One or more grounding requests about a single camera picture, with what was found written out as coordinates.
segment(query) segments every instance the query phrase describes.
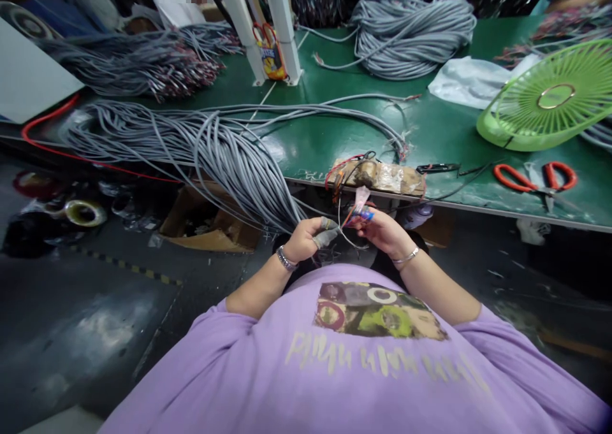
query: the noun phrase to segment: bracelet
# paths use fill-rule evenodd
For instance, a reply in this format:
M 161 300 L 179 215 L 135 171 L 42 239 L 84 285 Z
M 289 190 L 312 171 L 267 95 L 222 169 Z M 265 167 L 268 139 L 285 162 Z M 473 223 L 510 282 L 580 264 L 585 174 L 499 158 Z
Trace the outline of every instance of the bracelet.
M 391 259 L 391 262 L 393 262 L 393 264 L 395 265 L 399 265 L 401 263 L 408 262 L 409 260 L 414 259 L 418 253 L 419 253 L 419 247 L 417 246 L 416 248 L 414 248 L 414 251 L 412 251 L 408 255 L 408 257 L 405 257 L 403 259 L 396 259 L 396 260 Z
M 278 255 L 280 259 L 280 263 L 282 263 L 283 267 L 285 267 L 288 271 L 297 270 L 298 266 L 289 262 L 289 260 L 285 257 L 285 253 L 282 250 L 284 247 L 285 245 L 282 245 L 276 250 L 276 254 Z

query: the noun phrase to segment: fan center hub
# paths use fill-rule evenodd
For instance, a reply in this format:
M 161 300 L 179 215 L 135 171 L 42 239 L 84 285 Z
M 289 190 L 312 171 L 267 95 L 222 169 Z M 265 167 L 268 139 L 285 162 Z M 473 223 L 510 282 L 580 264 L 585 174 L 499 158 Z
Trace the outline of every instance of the fan center hub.
M 544 90 L 537 99 L 537 105 L 542 109 L 554 109 L 568 102 L 575 94 L 573 85 L 560 83 Z

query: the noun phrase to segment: yellow-black floor marking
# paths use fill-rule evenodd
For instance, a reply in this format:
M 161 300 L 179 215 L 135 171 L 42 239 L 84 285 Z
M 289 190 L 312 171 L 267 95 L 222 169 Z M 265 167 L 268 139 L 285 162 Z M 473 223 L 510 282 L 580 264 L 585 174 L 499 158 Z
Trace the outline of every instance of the yellow-black floor marking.
M 79 254 L 85 254 L 87 257 L 92 257 L 102 262 L 107 262 L 112 265 L 118 266 L 119 268 L 125 268 L 132 273 L 140 273 L 141 275 L 145 275 L 147 278 L 161 281 L 164 284 L 172 284 L 173 286 L 181 286 L 183 281 L 174 280 L 166 275 L 162 275 L 161 273 L 156 273 L 153 270 L 148 268 L 144 268 L 138 265 L 131 264 L 130 262 L 126 262 L 120 259 L 116 259 L 111 256 L 107 256 L 106 254 L 100 254 L 99 252 L 92 251 L 81 246 L 70 246 L 70 250 L 73 252 L 77 252 Z

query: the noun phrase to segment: red cable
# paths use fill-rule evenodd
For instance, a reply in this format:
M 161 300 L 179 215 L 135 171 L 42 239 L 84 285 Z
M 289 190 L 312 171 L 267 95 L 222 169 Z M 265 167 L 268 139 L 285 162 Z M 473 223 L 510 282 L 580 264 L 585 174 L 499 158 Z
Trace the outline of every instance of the red cable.
M 351 161 L 351 160 L 355 160 L 355 159 L 360 158 L 360 157 L 363 157 L 363 156 L 364 156 L 364 154 L 360 154 L 360 155 L 352 156 L 351 158 L 349 158 L 349 159 L 347 159 L 347 160 L 345 160 L 345 161 L 343 161 L 343 162 L 341 162 L 341 163 L 338 163 L 336 166 L 334 166 L 334 167 L 333 167 L 333 168 L 330 170 L 330 172 L 329 172 L 329 173 L 327 173 L 327 176 L 325 176 L 325 190 L 329 190 L 329 188 L 328 188 L 328 184 L 327 184 L 327 183 L 328 183 L 328 181 L 330 180 L 330 176 L 332 175 L 332 173 L 333 173 L 335 170 L 337 170 L 338 168 L 340 168 L 342 165 L 347 164 L 349 161 Z
M 69 109 L 71 109 L 75 105 L 77 99 L 78 99 L 78 94 L 75 94 L 70 101 L 68 101 L 65 105 L 61 106 L 59 109 L 56 109 L 53 112 L 48 113 L 47 115 L 43 115 L 42 117 L 39 117 L 38 119 L 32 120 L 30 123 L 28 123 L 26 126 L 24 126 L 23 130 L 21 130 L 21 137 L 24 139 L 25 142 L 27 142 L 30 145 L 33 145 L 34 147 L 38 147 L 39 149 L 46 150 L 47 152 L 52 152 L 54 154 L 61 155 L 63 157 L 68 157 L 68 158 L 72 158 L 72 159 L 76 159 L 76 160 L 82 160 L 82 161 L 98 164 L 100 166 L 104 166 L 104 167 L 109 168 L 111 170 L 121 171 L 122 173 L 129 173 L 129 174 L 132 174 L 134 176 L 139 176 L 139 177 L 143 177 L 143 178 L 147 178 L 147 179 L 160 180 L 160 181 L 163 181 L 163 182 L 174 182 L 175 184 L 180 184 L 180 181 L 177 181 L 177 180 L 174 180 L 174 179 L 165 179 L 165 178 L 159 178 L 159 177 L 154 177 L 154 176 L 147 176 L 147 175 L 144 175 L 144 174 L 141 174 L 141 173 L 136 173 L 134 171 L 124 170 L 123 168 L 119 168 L 118 166 L 113 166 L 113 165 L 109 165 L 109 164 L 98 162 L 98 161 L 88 160 L 88 159 L 83 158 L 83 157 L 67 154 L 65 152 L 61 152 L 59 150 L 55 150 L 55 149 L 52 149 L 52 148 L 47 147 L 45 145 L 39 144 L 36 141 L 30 139 L 28 133 L 29 133 L 29 131 L 33 127 L 35 127 L 36 125 L 38 125 L 38 124 L 40 124 L 40 123 L 42 123 L 42 122 L 44 122 L 44 121 L 46 121 L 48 119 L 52 119 L 54 117 L 62 115 L 64 112 L 67 112 Z

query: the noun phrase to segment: white shirt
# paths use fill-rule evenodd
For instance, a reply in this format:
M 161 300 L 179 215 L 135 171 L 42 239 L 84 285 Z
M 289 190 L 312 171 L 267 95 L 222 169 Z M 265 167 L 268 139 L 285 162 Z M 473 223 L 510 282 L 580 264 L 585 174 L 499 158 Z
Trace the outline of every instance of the white shirt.
M 200 7 L 191 0 L 153 0 L 166 29 L 206 23 Z

